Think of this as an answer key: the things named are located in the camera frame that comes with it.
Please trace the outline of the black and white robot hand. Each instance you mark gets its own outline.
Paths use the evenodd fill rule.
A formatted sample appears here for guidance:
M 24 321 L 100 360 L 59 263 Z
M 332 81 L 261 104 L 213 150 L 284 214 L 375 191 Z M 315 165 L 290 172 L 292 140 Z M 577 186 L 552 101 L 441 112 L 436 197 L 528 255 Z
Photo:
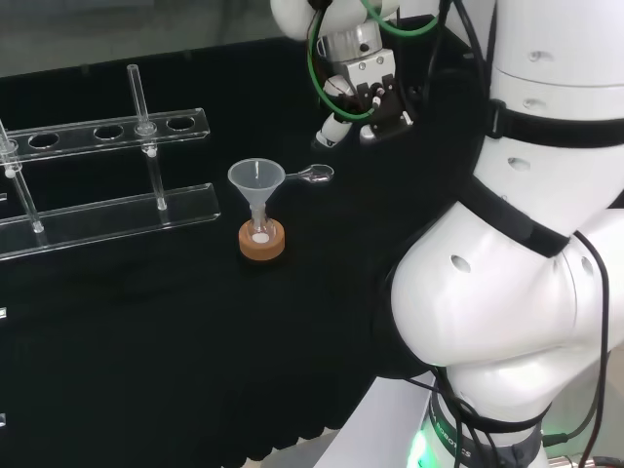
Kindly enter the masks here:
M 410 130 L 414 118 L 396 77 L 391 50 L 339 62 L 326 79 L 318 75 L 319 61 L 317 53 L 308 55 L 315 91 L 330 112 L 316 134 L 319 144 L 333 148 L 355 131 L 360 143 L 370 145 Z

